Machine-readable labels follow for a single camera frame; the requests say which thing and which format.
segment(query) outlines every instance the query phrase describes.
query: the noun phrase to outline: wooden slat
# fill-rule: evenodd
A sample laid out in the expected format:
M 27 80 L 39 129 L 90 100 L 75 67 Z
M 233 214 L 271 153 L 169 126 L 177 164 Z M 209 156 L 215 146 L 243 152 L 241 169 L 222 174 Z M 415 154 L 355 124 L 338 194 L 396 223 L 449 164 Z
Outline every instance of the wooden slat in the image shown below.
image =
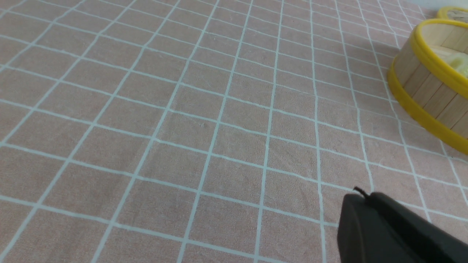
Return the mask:
M 432 74 L 429 75 L 413 95 L 413 100 L 416 101 L 419 106 L 424 107 L 442 84 L 443 83 L 436 76 Z
M 440 46 L 444 43 L 456 26 L 447 24 L 429 24 L 423 27 L 423 38 L 428 45 Z
M 465 113 L 455 126 L 453 126 L 452 131 L 468 139 L 468 113 Z
M 452 128 L 468 111 L 468 101 L 457 94 L 455 98 L 439 114 L 437 120 L 448 128 Z
M 432 117 L 437 118 L 457 93 L 447 85 L 442 85 L 423 107 Z
M 405 43 L 403 48 L 400 50 L 398 56 L 396 56 L 395 60 L 395 73 L 402 72 L 406 65 L 415 57 L 413 50 L 411 49 L 411 45 L 409 41 Z
M 453 49 L 459 52 L 465 52 L 465 50 L 468 49 L 468 30 L 463 33 L 460 40 L 453 46 Z
M 403 88 L 412 97 L 424 81 L 431 75 L 431 72 L 423 65 L 420 64 L 416 71 L 411 75 L 409 80 L 404 84 Z
M 395 68 L 396 77 L 402 86 L 410 79 L 414 71 L 421 65 L 421 62 L 417 57 L 412 57 L 411 60 L 397 70 Z
M 455 27 L 441 46 L 452 49 L 458 41 L 460 41 L 461 36 L 465 31 L 467 31 L 465 28 Z

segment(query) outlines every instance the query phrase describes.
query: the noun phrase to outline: yellow plastic ring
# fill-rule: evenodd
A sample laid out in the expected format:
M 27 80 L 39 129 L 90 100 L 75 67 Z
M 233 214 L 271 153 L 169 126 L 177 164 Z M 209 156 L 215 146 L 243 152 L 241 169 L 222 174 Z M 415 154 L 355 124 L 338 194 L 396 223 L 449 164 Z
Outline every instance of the yellow plastic ring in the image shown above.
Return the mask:
M 468 155 L 468 139 L 463 138 L 456 132 L 447 128 L 438 120 L 434 119 L 434 117 L 421 108 L 421 106 L 419 106 L 408 95 L 408 93 L 406 93 L 396 77 L 394 64 L 395 60 L 393 61 L 390 70 L 388 71 L 387 78 L 390 91 L 392 91 L 398 103 L 428 132 L 432 133 L 434 136 L 450 145 L 457 151 Z
M 424 41 L 422 28 L 429 24 L 448 24 L 455 25 L 468 29 L 468 23 L 446 20 L 446 19 L 429 19 L 417 25 L 409 37 L 411 48 L 416 57 L 421 63 L 440 81 L 445 83 L 449 88 L 463 96 L 468 100 L 468 78 L 454 70 L 445 61 L 443 61 L 429 45 Z

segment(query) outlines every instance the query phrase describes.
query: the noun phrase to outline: grid pattern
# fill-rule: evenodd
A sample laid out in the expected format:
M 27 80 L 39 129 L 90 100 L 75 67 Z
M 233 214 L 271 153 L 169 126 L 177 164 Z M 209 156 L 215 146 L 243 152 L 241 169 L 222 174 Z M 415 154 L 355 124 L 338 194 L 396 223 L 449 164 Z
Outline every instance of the grid pattern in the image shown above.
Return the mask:
M 385 82 L 433 15 L 403 0 L 2 2 L 0 262 L 339 262 L 355 185 L 468 242 L 468 158 Z

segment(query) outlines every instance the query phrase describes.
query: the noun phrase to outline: black object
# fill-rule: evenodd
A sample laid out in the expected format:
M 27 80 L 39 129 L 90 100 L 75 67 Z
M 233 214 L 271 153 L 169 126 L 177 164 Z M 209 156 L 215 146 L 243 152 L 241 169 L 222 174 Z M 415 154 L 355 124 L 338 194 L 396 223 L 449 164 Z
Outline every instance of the black object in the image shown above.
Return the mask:
M 342 263 L 468 263 L 468 245 L 379 192 L 344 196 Z

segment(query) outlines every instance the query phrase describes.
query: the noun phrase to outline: bamboo steamer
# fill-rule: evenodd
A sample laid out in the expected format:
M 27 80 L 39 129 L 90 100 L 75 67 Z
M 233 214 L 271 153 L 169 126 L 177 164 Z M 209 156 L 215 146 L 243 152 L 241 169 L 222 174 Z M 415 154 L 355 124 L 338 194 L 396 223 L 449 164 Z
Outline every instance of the bamboo steamer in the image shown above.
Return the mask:
M 468 78 L 443 61 L 457 52 L 468 54 L 468 23 L 423 21 L 394 59 L 388 85 L 421 126 L 468 154 Z
M 443 7 L 437 12 L 437 18 L 468 23 L 468 9 L 461 7 Z

